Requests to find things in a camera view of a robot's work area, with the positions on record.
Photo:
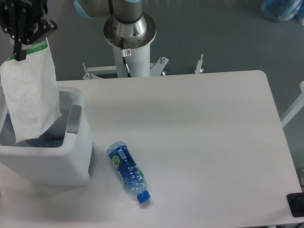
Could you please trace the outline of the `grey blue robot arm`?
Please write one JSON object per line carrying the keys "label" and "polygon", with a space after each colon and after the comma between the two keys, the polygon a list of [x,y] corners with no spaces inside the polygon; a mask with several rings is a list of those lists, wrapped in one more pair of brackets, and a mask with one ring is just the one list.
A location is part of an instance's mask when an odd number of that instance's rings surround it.
{"label": "grey blue robot arm", "polygon": [[[9,34],[17,61],[26,59],[28,49],[54,33],[58,26],[48,17],[46,0],[2,0],[0,27]],[[77,12],[88,18],[109,16],[106,39],[121,49],[141,48],[156,35],[154,22],[143,12],[140,0],[75,0]]]}

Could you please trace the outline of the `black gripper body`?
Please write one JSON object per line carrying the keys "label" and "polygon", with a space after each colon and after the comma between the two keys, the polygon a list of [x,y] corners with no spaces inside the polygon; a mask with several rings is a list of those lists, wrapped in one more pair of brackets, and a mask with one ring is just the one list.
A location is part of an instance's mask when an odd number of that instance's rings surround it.
{"label": "black gripper body", "polygon": [[32,45],[57,30],[48,17],[46,0],[2,0],[0,27],[15,42]]}

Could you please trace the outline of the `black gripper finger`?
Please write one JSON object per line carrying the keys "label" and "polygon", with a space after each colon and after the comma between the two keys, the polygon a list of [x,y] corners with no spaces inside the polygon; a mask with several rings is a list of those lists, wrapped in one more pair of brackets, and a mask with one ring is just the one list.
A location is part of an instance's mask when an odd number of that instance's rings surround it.
{"label": "black gripper finger", "polygon": [[23,9],[20,16],[20,52],[25,51],[24,47],[28,45],[27,42],[27,21],[28,21],[28,9]]}
{"label": "black gripper finger", "polygon": [[25,50],[23,53],[20,52],[20,21],[17,29],[17,34],[15,36],[14,54],[15,54],[15,59],[17,61],[23,61],[26,59],[27,51]]}

